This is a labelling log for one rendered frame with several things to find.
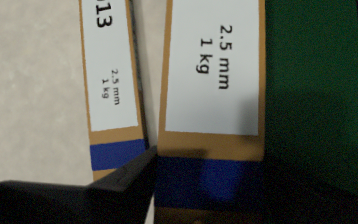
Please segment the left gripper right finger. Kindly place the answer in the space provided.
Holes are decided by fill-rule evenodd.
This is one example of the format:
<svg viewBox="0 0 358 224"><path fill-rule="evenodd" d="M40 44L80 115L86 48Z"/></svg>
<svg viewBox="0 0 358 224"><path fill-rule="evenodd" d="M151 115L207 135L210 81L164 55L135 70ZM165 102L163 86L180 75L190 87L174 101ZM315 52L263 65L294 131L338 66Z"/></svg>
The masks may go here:
<svg viewBox="0 0 358 224"><path fill-rule="evenodd" d="M358 196L267 153L264 198L275 224L358 224Z"/></svg>

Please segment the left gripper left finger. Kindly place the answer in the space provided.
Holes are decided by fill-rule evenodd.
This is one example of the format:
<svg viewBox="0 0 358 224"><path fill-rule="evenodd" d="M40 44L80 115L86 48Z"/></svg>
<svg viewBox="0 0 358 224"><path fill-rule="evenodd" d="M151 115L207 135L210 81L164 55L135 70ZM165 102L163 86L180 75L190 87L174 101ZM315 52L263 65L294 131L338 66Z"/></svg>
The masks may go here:
<svg viewBox="0 0 358 224"><path fill-rule="evenodd" d="M145 224L156 167L154 145L86 186L0 181L0 224Z"/></svg>

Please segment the green flat rectangular platform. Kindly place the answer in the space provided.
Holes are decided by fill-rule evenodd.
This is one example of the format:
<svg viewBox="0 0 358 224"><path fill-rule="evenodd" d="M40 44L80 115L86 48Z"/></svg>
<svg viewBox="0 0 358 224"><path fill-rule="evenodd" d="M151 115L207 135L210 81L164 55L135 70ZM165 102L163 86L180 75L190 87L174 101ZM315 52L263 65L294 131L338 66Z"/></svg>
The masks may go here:
<svg viewBox="0 0 358 224"><path fill-rule="evenodd" d="M358 196L355 0L265 0L265 151Z"/></svg>

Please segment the white label with black e6013 text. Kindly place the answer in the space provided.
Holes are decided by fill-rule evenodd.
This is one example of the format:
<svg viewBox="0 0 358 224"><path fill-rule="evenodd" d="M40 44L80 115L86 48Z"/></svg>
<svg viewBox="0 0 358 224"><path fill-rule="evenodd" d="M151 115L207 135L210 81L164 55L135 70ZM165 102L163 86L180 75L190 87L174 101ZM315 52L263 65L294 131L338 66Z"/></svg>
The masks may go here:
<svg viewBox="0 0 358 224"><path fill-rule="evenodd" d="M79 0L93 181L149 149L133 0Z"/></svg>

